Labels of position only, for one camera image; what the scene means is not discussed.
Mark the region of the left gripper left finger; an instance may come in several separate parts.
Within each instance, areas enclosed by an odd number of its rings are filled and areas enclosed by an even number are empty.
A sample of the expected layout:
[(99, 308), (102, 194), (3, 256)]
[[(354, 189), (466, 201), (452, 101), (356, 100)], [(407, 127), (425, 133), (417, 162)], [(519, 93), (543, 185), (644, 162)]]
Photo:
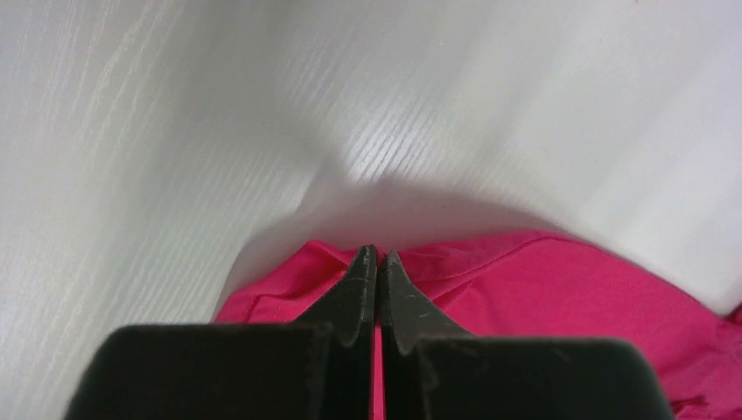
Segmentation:
[(128, 325), (101, 344), (68, 419), (369, 419), (377, 253), (282, 324)]

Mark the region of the crimson red t-shirt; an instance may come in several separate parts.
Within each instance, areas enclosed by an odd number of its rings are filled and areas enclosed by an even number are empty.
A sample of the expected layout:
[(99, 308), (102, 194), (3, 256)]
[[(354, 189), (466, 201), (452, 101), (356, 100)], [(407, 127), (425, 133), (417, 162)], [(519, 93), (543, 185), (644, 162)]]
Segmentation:
[(678, 419), (741, 416), (741, 312), (722, 316), (643, 268), (538, 230), (399, 252), (412, 283), (478, 335), (615, 337), (636, 345)]

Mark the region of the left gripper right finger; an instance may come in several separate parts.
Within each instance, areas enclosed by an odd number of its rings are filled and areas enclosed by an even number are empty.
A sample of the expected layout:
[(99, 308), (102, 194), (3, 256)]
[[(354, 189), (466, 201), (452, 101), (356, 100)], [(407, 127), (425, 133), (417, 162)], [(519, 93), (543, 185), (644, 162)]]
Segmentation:
[(670, 419), (639, 351), (616, 339), (477, 336), (443, 313), (390, 251), (379, 272), (389, 419)]

